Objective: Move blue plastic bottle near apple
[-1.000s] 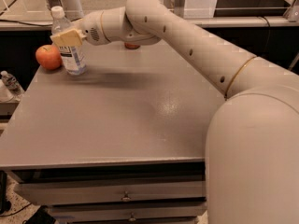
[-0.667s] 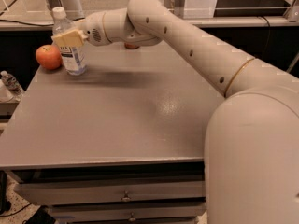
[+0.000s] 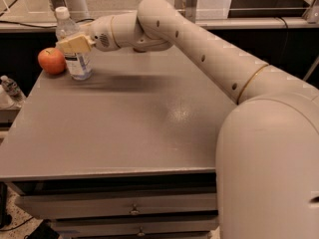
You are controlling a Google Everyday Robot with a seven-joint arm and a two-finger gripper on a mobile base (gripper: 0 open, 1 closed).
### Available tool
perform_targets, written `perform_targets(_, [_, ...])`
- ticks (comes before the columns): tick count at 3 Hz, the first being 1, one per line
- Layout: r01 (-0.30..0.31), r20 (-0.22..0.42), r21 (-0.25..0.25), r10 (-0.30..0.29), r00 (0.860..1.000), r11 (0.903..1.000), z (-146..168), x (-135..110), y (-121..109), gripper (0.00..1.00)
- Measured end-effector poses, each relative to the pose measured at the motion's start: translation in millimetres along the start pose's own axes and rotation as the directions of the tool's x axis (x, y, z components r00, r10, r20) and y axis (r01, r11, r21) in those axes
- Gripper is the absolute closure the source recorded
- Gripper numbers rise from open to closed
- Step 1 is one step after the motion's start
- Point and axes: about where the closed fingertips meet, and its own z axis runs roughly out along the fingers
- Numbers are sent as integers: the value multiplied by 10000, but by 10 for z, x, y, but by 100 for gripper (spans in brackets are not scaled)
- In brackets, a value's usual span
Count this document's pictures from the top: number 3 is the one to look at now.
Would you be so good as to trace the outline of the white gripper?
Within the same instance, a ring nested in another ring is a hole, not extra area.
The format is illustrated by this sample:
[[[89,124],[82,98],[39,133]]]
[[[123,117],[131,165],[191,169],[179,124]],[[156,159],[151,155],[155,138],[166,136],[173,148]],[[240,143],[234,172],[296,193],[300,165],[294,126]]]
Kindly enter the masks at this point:
[[[82,24],[84,33],[67,36],[56,43],[63,53],[89,53],[93,47],[109,52],[115,50],[115,39],[112,32],[113,16],[103,16],[90,23]]]

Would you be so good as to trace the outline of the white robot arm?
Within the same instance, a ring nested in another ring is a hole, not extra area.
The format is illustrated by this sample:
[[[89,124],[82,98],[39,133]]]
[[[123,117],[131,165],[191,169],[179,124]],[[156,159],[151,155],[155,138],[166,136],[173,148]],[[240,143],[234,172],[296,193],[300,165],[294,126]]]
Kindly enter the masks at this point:
[[[179,48],[236,103],[215,152],[221,239],[319,239],[319,90],[181,16],[165,0],[101,17],[67,53]]]

